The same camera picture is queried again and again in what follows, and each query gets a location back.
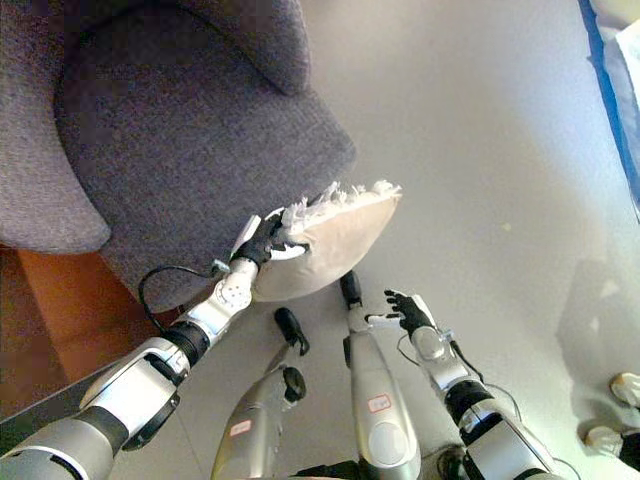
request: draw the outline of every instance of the white sneaker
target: white sneaker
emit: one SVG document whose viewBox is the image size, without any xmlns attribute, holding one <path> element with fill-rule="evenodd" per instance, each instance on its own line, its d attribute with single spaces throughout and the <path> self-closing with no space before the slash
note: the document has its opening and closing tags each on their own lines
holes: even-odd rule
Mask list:
<svg viewBox="0 0 640 480">
<path fill-rule="evenodd" d="M 621 402 L 640 408 L 640 375 L 620 373 L 613 377 L 609 388 Z"/>
<path fill-rule="evenodd" d="M 622 450 L 622 435 L 609 427 L 594 427 L 587 432 L 584 444 L 602 455 L 618 457 Z"/>
</svg>

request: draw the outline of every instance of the wooden floor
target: wooden floor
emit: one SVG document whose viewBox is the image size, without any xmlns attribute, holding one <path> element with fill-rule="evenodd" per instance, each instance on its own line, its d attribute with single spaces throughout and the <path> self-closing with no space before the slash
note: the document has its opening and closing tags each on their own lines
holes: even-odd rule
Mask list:
<svg viewBox="0 0 640 480">
<path fill-rule="evenodd" d="M 141 305 L 99 255 L 0 246 L 2 418 L 111 363 L 153 333 Z"/>
</svg>

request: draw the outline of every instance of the gray armchair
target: gray armchair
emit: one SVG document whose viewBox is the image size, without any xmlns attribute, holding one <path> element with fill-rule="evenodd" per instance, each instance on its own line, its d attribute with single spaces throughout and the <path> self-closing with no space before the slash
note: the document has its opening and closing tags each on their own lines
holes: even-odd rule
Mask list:
<svg viewBox="0 0 640 480">
<path fill-rule="evenodd" d="M 251 213 L 355 158 L 309 89 L 297 0 L 3 0 L 1 48 L 0 242 L 99 250 L 132 292 L 226 258 Z M 205 282 L 157 275 L 152 309 Z"/>
</svg>

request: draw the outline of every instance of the sticker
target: sticker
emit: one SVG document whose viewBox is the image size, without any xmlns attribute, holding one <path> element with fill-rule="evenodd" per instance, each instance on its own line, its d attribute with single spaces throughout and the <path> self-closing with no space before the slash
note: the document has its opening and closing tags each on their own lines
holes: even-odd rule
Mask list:
<svg viewBox="0 0 640 480">
<path fill-rule="evenodd" d="M 230 437 L 235 437 L 241 433 L 246 433 L 251 430 L 251 420 L 245 420 L 244 422 L 236 423 L 229 431 Z"/>
<path fill-rule="evenodd" d="M 382 395 L 373 397 L 367 402 L 367 405 L 371 413 L 378 413 L 387 408 L 391 408 L 391 400 L 389 399 L 389 395 L 383 393 Z"/>
</svg>

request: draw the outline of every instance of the light gray floor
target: light gray floor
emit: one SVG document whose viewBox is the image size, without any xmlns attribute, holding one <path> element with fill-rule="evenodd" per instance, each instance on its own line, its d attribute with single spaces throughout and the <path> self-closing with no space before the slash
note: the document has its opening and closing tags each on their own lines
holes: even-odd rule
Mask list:
<svg viewBox="0 0 640 480">
<path fill-rule="evenodd" d="M 594 419 L 640 426 L 606 386 L 639 370 L 640 228 L 577 2 L 303 6 L 315 88 L 359 150 L 351 178 L 404 187 L 357 268 L 369 307 L 383 308 L 385 287 L 421 293 L 553 454 L 585 480 L 640 478 L 578 437 Z M 338 291 L 289 306 L 312 351 L 302 367 L 309 396 L 286 423 L 283 473 L 355 455 Z M 182 387 L 178 417 L 149 447 L 122 455 L 113 478 L 208 476 L 235 402 L 277 350 L 274 308 L 238 321 Z M 394 351 L 398 336 L 378 338 L 428 453 L 454 431 Z"/>
</svg>

